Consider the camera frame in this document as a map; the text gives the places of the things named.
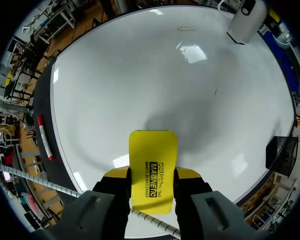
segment red marker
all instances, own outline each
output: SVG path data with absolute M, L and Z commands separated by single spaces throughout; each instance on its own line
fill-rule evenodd
M 47 141 L 47 137 L 46 137 L 46 133 L 45 133 L 45 129 L 44 129 L 44 122 L 42 120 L 42 116 L 39 115 L 37 117 L 37 119 L 38 119 L 38 123 L 39 123 L 40 134 L 41 134 L 41 138 L 42 138 L 42 142 L 43 142 L 43 145 L 44 145 L 45 152 L 48 155 L 48 158 L 52 161 L 55 158 L 52 155 L 50 147 L 48 145 L 48 141 Z

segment red object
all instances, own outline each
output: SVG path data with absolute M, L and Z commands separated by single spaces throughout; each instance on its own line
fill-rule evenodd
M 37 118 L 38 118 L 39 126 L 42 126 L 44 124 L 44 121 L 42 120 L 42 116 L 39 115 Z
M 14 154 L 12 152 L 9 153 L 8 156 L 4 156 L 4 165 L 12 165 L 12 158 L 13 158 Z
M 47 155 L 47 157 L 49 158 L 50 161 L 53 161 L 55 158 L 54 158 L 54 156 L 53 156 L 53 154 L 50 150 L 49 144 L 48 144 L 48 140 L 47 140 L 47 137 L 46 137 L 42 116 L 39 115 L 37 117 L 37 119 L 38 119 L 41 139 L 42 139 L 42 142 L 43 142 L 43 146 L 44 146 L 46 155 Z

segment wooden floor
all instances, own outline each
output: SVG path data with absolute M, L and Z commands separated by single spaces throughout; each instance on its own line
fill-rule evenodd
M 116 11 L 116 5 L 114 4 L 114 1 L 112 3 L 114 10 Z M 75 23 L 75 28 L 72 29 L 71 27 L 65 28 L 61 33 L 59 33 L 50 43 L 50 46 L 48 50 L 45 53 L 45 56 L 55 56 L 58 54 L 57 50 L 63 50 L 65 47 L 67 47 L 69 44 L 71 44 L 76 38 L 78 38 L 80 35 L 82 35 L 85 31 L 88 31 L 92 27 L 93 18 L 96 18 L 99 22 L 101 22 L 102 15 L 103 15 L 103 9 L 101 7 L 101 4 L 98 2 L 96 5 L 92 6 L 85 12 L 85 18 L 81 21 L 78 21 Z M 102 21 L 107 20 L 106 15 L 103 15 Z M 45 66 L 47 64 L 47 60 L 43 58 L 41 62 L 39 63 L 37 69 L 40 71 L 43 71 Z M 31 79 L 27 92 L 32 93 L 36 86 L 36 79 Z M 22 152 L 33 152 L 39 150 L 37 146 L 32 142 L 30 138 L 27 138 L 26 136 L 27 131 L 20 126 L 20 147 L 22 149 Z M 34 157 L 26 157 L 24 158 L 24 161 L 26 164 L 31 164 L 34 162 Z M 35 167 L 31 166 L 26 169 L 26 171 L 34 176 L 38 176 Z M 47 202 L 51 198 L 57 195 L 57 192 L 47 191 L 43 194 L 38 195 L 40 191 L 42 191 L 45 187 L 43 187 L 40 184 L 32 182 L 32 186 L 35 189 L 35 193 L 38 196 L 39 201 L 43 204 L 44 202 Z M 51 210 L 58 214 L 62 211 L 63 206 L 60 202 L 54 203 L 51 207 Z

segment white coiled cable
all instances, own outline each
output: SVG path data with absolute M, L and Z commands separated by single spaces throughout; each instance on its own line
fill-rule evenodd
M 28 174 L 24 171 L 20 171 L 18 169 L 13 168 L 13 167 L 9 167 L 9 166 L 5 166 L 5 165 L 0 164 L 0 172 L 7 172 L 9 174 L 12 174 L 12 175 L 27 179 L 29 181 L 35 182 L 37 184 L 43 185 L 47 188 L 54 189 L 54 190 L 59 191 L 59 192 L 64 193 L 64 194 L 68 194 L 68 195 L 70 195 L 72 197 L 75 197 L 75 198 L 78 198 L 82 195 L 81 193 L 79 193 L 77 191 L 73 191 L 69 188 L 60 186 L 58 184 L 54 184 L 54 183 L 52 183 L 50 181 L 47 181 L 47 180 L 44 180 L 42 178 L 32 176 L 32 175 L 30 175 L 30 174 Z M 150 216 L 146 213 L 143 213 L 141 211 L 138 211 L 138 210 L 135 210 L 135 209 L 132 209 L 132 208 L 130 208 L 130 213 L 131 213 L 131 215 L 137 216 L 138 219 L 142 219 L 142 220 L 144 220 L 144 221 L 146 221 L 146 222 L 148 222 L 152 225 L 155 225 L 157 228 L 161 229 L 162 231 L 166 232 L 167 234 L 170 234 L 170 235 L 174 236 L 177 239 L 181 239 L 180 230 L 178 228 L 176 228 L 174 226 L 171 226 L 171 225 L 167 224 L 166 222 L 161 221 L 161 220 L 159 220 L 159 219 L 157 219 L 153 216 Z

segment cable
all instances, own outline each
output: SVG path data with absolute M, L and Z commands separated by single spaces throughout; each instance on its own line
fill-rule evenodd
M 75 198 L 78 198 L 81 195 L 80 193 L 78 193 L 76 191 L 73 191 L 69 188 L 60 186 L 58 184 L 54 184 L 50 181 L 44 180 L 44 179 L 36 177 L 36 176 L 32 176 L 32 175 L 30 175 L 30 174 L 28 174 L 24 171 L 20 171 L 18 169 L 15 169 L 15 168 L 12 168 L 12 167 L 9 167 L 9 166 L 4 166 L 4 165 L 0 164 L 0 171 L 1 172 L 7 172 L 7 173 L 10 173 L 10 174 L 19 176 L 21 178 L 27 179 L 29 181 L 35 182 L 37 184 L 43 185 L 45 187 L 48 187 L 48 188 L 51 188 L 51 189 L 54 189 L 54 190 L 57 190 L 57 191 L 62 192 L 64 194 L 68 194 L 68 195 L 70 195 L 72 197 L 75 197 Z
M 42 178 L 36 177 L 36 176 L 32 176 L 24 171 L 20 171 L 18 169 L 9 167 L 9 166 L 5 166 L 5 165 L 1 165 L 0 164 L 0 171 L 1 172 L 7 172 L 9 174 L 13 174 L 16 176 L 19 176 L 21 178 L 27 179 L 29 181 L 35 182 L 37 184 L 43 185 L 45 187 L 54 189 L 56 191 L 62 192 L 64 194 L 68 194 L 70 196 L 73 196 L 75 198 L 80 197 L 82 194 L 77 192 L 77 191 L 73 191 L 69 188 L 54 184 L 50 181 L 44 180 Z M 181 239 L 180 237 L 180 230 L 178 228 L 175 228 L 174 226 L 171 226 L 169 224 L 167 224 L 164 221 L 161 221 L 153 216 L 150 216 L 148 214 L 145 214 L 141 211 L 135 210 L 130 208 L 130 213 L 131 215 L 135 215 L 137 216 L 139 219 L 143 219 L 144 221 L 152 224 L 152 225 L 156 225 L 157 228 L 161 229 L 162 231 L 166 232 L 167 234 L 170 234 L 172 236 L 174 236 L 175 238 Z
M 218 4 L 218 12 L 219 12 L 224 18 L 226 18 L 226 19 L 231 19 L 231 18 L 227 17 L 226 15 L 224 15 L 224 14 L 221 12 L 220 7 L 221 7 L 221 4 L 223 4 L 224 2 L 225 2 L 225 0 L 221 0 L 221 1 L 219 2 L 219 4 Z
M 130 208 L 130 213 L 137 216 L 138 219 L 142 219 L 152 225 L 155 225 L 157 228 L 164 230 L 167 234 L 170 234 L 177 239 L 181 239 L 180 230 L 178 228 L 171 226 L 168 223 L 155 218 L 154 216 L 150 216 L 144 212 L 132 208 Z
M 101 23 L 102 23 L 102 19 L 104 19 L 104 13 L 105 13 L 105 11 L 102 11 L 102 15 L 101 15 Z
M 12 136 L 11 136 L 11 134 L 10 134 L 10 132 L 8 131 L 8 129 L 6 129 L 6 128 L 0 128 L 0 130 L 5 130 L 8 134 L 9 134 L 9 136 L 10 136 L 10 145 L 12 144 Z
M 287 42 L 287 43 L 284 43 L 284 42 L 282 42 L 282 41 L 276 39 L 276 37 L 275 37 L 273 34 L 272 34 L 272 37 L 273 37 L 278 43 L 280 43 L 281 45 L 288 46 L 288 45 L 290 44 L 290 41 Z

